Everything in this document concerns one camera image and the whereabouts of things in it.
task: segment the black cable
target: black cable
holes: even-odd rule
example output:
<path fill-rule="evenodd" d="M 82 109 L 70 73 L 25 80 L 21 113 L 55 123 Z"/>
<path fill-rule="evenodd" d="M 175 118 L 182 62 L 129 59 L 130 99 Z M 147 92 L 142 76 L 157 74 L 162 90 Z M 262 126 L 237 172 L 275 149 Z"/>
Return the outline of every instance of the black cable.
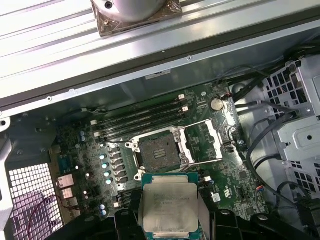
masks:
<path fill-rule="evenodd" d="M 257 105 L 261 105 L 261 104 L 265 104 L 265 105 L 269 105 L 270 107 L 279 110 L 280 112 L 284 112 L 284 113 L 289 113 L 292 112 L 293 110 L 284 106 L 280 106 L 277 104 L 274 104 L 272 102 L 268 102 L 268 101 L 252 101 L 252 102 L 248 102 L 245 104 L 236 104 L 235 107 L 237 109 L 241 109 L 241 108 L 250 108 L 253 106 L 257 106 Z"/>
<path fill-rule="evenodd" d="M 295 205 L 292 201 L 290 201 L 288 198 L 285 196 L 281 195 L 277 191 L 275 191 L 272 187 L 270 187 L 262 178 L 261 176 L 257 173 L 252 161 L 251 161 L 251 154 L 252 152 L 256 149 L 258 144 L 262 141 L 262 139 L 272 130 L 282 126 L 282 124 L 286 121 L 288 121 L 292 115 L 290 113 L 286 113 L 282 117 L 280 117 L 278 120 L 274 121 L 272 124 L 270 124 L 262 133 L 258 135 L 258 137 L 253 141 L 251 147 L 248 149 L 247 154 L 246 154 L 246 165 L 247 168 L 252 172 L 252 174 L 256 177 L 256 179 L 270 192 L 272 192 L 274 195 L 278 196 L 282 200 L 286 201 L 290 205 Z"/>
<path fill-rule="evenodd" d="M 311 199 L 309 193 L 307 190 L 305 190 L 302 186 L 300 186 L 299 184 L 293 182 L 293 181 L 284 181 L 283 183 L 281 183 L 278 188 L 277 188 L 277 193 L 281 194 L 282 190 L 284 189 L 284 187 L 286 185 L 291 185 L 291 186 L 295 186 L 297 188 L 299 188 L 303 194 L 308 198 L 308 199 Z M 276 202 L 275 202 L 275 206 L 274 206 L 274 211 L 276 211 L 278 208 L 279 208 L 279 205 L 280 205 L 280 198 L 278 197 L 278 195 L 276 196 Z"/>
<path fill-rule="evenodd" d="M 261 164 L 263 164 L 264 162 L 266 162 L 266 161 L 268 161 L 268 160 L 270 160 L 270 159 L 282 160 L 280 154 L 273 154 L 273 155 L 265 156 L 265 157 L 263 157 L 263 158 L 254 166 L 255 170 L 257 170 L 258 167 L 259 167 Z"/>
<path fill-rule="evenodd" d="M 271 67 L 264 69 L 263 72 L 269 74 L 268 77 L 270 77 L 270 75 L 272 73 L 275 73 L 279 70 L 281 70 L 283 67 L 285 66 L 285 62 L 283 59 L 277 61 L 274 65 L 272 65 Z M 243 99 L 247 94 L 249 94 L 256 86 L 258 86 L 264 79 L 266 79 L 265 76 L 263 77 L 258 77 L 255 78 L 254 80 L 252 80 L 248 85 L 246 85 L 244 88 L 242 88 L 239 92 L 237 92 L 234 96 L 233 96 L 233 101 L 236 103 L 238 102 L 240 99 Z"/>
<path fill-rule="evenodd" d="M 252 135 L 254 133 L 254 130 L 255 130 L 256 126 L 261 124 L 261 123 L 264 123 L 266 121 L 269 123 L 269 125 L 272 123 L 272 121 L 269 118 L 263 118 L 263 119 L 257 121 L 255 124 L 252 125 L 252 128 L 251 128 L 251 130 L 249 132 L 248 141 L 247 141 L 249 146 L 251 145 L 251 138 L 252 138 Z"/>
<path fill-rule="evenodd" d="M 230 74 L 230 73 L 232 73 L 232 72 L 234 72 L 234 71 L 236 71 L 236 70 L 238 70 L 238 69 L 251 69 L 251 70 L 253 70 L 254 72 L 258 73 L 259 75 L 264 76 L 263 79 L 265 79 L 265 78 L 267 78 L 267 77 L 270 76 L 268 73 L 264 72 L 263 70 L 259 70 L 259 69 L 255 68 L 255 67 L 253 67 L 253 66 L 250 66 L 250 65 L 240 65 L 240 66 L 236 66 L 236 67 L 234 67 L 234 68 L 229 69 L 229 70 L 226 71 L 221 77 L 219 77 L 219 79 L 218 79 L 217 81 L 215 81 L 215 82 L 216 82 L 216 86 L 215 86 L 215 87 L 218 87 L 219 89 L 224 90 L 224 89 L 220 88 L 218 85 L 220 84 L 220 82 L 221 82 L 222 80 L 224 80 L 224 78 L 225 78 L 228 74 Z"/>

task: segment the cable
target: cable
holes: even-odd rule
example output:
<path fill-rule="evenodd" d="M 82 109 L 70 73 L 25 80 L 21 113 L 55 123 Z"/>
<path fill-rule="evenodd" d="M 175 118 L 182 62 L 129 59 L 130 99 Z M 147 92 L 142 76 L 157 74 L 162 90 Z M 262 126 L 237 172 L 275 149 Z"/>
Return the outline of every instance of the cable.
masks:
<path fill-rule="evenodd" d="M 253 70 L 254 72 L 260 74 L 260 75 L 263 75 L 265 76 L 266 78 L 268 78 L 270 75 L 266 72 L 264 72 L 263 70 L 259 70 L 253 66 L 250 66 L 250 65 L 241 65 L 241 66 L 236 66 L 234 68 L 231 68 L 229 69 L 228 71 L 226 71 L 217 81 L 216 81 L 216 86 L 217 88 L 219 88 L 220 90 L 223 90 L 223 92 L 225 92 L 224 89 L 222 89 L 221 87 L 219 87 L 218 85 L 220 84 L 220 82 L 230 73 L 238 70 L 238 69 L 251 69 Z"/>
<path fill-rule="evenodd" d="M 293 181 L 284 181 L 283 183 L 281 183 L 278 188 L 277 188 L 277 193 L 281 194 L 283 188 L 286 186 L 286 185 L 291 185 L 291 186 L 295 186 L 297 188 L 299 188 L 303 194 L 305 195 L 306 198 L 308 199 L 311 199 L 309 193 L 307 192 L 307 190 L 305 190 L 302 186 L 300 186 L 299 184 L 293 182 Z M 275 206 L 274 206 L 274 211 L 276 211 L 278 208 L 279 208 L 279 205 L 280 205 L 280 199 L 278 198 L 278 196 L 276 197 L 276 202 L 275 202 Z"/>
<path fill-rule="evenodd" d="M 273 154 L 273 155 L 265 156 L 265 157 L 263 157 L 263 158 L 254 166 L 255 170 L 257 170 L 258 167 L 259 167 L 261 164 L 263 164 L 264 162 L 266 162 L 266 161 L 268 161 L 268 160 L 270 160 L 270 159 L 282 160 L 280 154 Z"/>
<path fill-rule="evenodd" d="M 248 149 L 246 154 L 246 165 L 247 168 L 252 172 L 252 174 L 256 177 L 256 179 L 270 192 L 272 192 L 274 195 L 279 196 L 282 200 L 286 201 L 290 205 L 295 205 L 292 201 L 290 201 L 285 196 L 281 195 L 277 191 L 275 191 L 272 187 L 270 187 L 257 173 L 252 161 L 251 161 L 251 154 L 255 150 L 255 148 L 258 146 L 258 144 L 262 141 L 262 139 L 272 130 L 276 129 L 277 127 L 280 127 L 284 122 L 288 121 L 292 117 L 291 114 L 286 113 L 282 117 L 280 117 L 278 120 L 274 121 L 272 124 L 270 124 L 262 133 L 258 135 L 258 137 L 253 141 L 251 147 Z"/>
<path fill-rule="evenodd" d="M 252 135 L 254 133 L 254 130 L 255 130 L 256 126 L 259 125 L 259 124 L 262 124 L 264 122 L 268 122 L 269 125 L 272 123 L 272 121 L 269 118 L 264 118 L 264 119 L 261 119 L 261 120 L 257 121 L 255 124 L 253 124 L 253 126 L 252 126 L 252 128 L 251 128 L 251 130 L 249 132 L 248 141 L 247 141 L 249 145 L 251 144 L 251 138 L 252 138 Z"/>
<path fill-rule="evenodd" d="M 272 107 L 274 109 L 277 109 L 277 110 L 279 110 L 281 112 L 284 112 L 284 113 L 289 113 L 289 112 L 293 111 L 290 108 L 287 108 L 287 107 L 284 107 L 284 106 L 280 106 L 280 105 L 277 105 L 277 104 L 274 104 L 274 103 L 268 102 L 268 101 L 252 101 L 252 102 L 248 102 L 248 103 L 245 103 L 245 104 L 236 104 L 235 108 L 237 108 L 237 109 L 250 108 L 250 107 L 261 105 L 261 104 L 269 105 L 270 107 Z"/>
<path fill-rule="evenodd" d="M 260 207 L 259 207 L 259 202 L 258 202 L 258 193 L 262 193 L 264 192 L 264 187 L 261 185 L 261 186 L 258 186 L 255 190 L 255 194 L 254 194 L 254 202 L 255 202 L 255 207 L 256 209 L 258 210 L 259 213 L 262 213 Z"/>
<path fill-rule="evenodd" d="M 275 73 L 279 70 L 281 70 L 285 66 L 285 61 L 283 59 L 278 60 L 276 63 L 274 63 L 271 67 L 268 67 L 263 70 L 264 73 L 268 74 L 268 77 L 272 73 Z M 241 89 L 239 92 L 237 92 L 235 95 L 233 95 L 233 101 L 236 103 L 240 99 L 243 99 L 247 94 L 249 94 L 256 86 L 258 86 L 262 81 L 266 79 L 266 76 L 263 77 L 257 77 L 253 79 L 248 85 L 246 85 L 243 89 Z"/>
<path fill-rule="evenodd" d="M 48 197 L 46 197 L 44 200 L 42 200 L 42 202 L 40 202 L 36 207 L 35 209 L 32 211 L 30 217 L 29 217 L 29 221 L 28 221 L 28 226 L 26 228 L 26 232 L 27 232 L 27 236 L 28 236 L 28 240 L 31 240 L 31 232 L 30 232 L 30 229 L 31 229 L 31 222 L 32 222 L 32 218 L 33 216 L 36 214 L 36 212 L 38 211 L 39 207 L 45 203 L 46 201 L 48 201 L 49 199 L 52 199 L 53 197 L 57 198 L 60 200 L 60 203 L 61 203 L 61 206 L 65 209 L 69 209 L 69 210 L 79 210 L 79 207 L 78 206 L 64 206 L 63 203 L 62 203 L 62 199 L 60 196 L 58 195 L 50 195 Z"/>

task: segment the perforated metal panel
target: perforated metal panel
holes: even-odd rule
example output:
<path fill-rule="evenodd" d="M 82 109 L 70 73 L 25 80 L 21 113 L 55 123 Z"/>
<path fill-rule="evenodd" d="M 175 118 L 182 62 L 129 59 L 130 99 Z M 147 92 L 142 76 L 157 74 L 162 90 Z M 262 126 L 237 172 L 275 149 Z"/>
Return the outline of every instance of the perforated metal panel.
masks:
<path fill-rule="evenodd" d="M 308 103 L 295 63 L 268 77 L 265 86 L 267 98 L 273 104 L 288 108 L 299 108 L 298 105 Z M 277 109 L 274 109 L 274 114 L 277 119 L 281 116 L 281 112 Z"/>
<path fill-rule="evenodd" d="M 32 240 L 44 240 L 63 226 L 57 199 L 51 197 L 45 200 L 55 194 L 47 163 L 11 170 L 9 177 L 15 240 L 29 240 L 28 224 L 33 212 L 29 230 Z"/>

